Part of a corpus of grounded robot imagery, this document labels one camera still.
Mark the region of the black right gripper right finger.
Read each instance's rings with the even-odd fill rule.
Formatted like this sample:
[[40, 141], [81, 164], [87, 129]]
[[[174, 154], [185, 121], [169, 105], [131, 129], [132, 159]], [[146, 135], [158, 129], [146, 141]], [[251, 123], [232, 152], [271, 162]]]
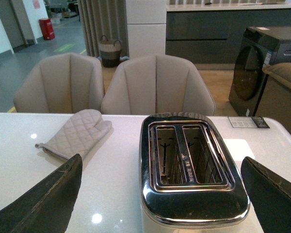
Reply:
[[241, 175], [263, 231], [291, 233], [291, 182], [250, 157]]

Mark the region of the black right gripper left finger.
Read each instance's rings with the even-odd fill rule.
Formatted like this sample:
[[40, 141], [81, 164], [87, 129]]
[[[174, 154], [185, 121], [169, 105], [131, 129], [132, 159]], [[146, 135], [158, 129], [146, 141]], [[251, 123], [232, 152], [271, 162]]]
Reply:
[[82, 158], [74, 155], [0, 210], [0, 233], [64, 233], [81, 186]]

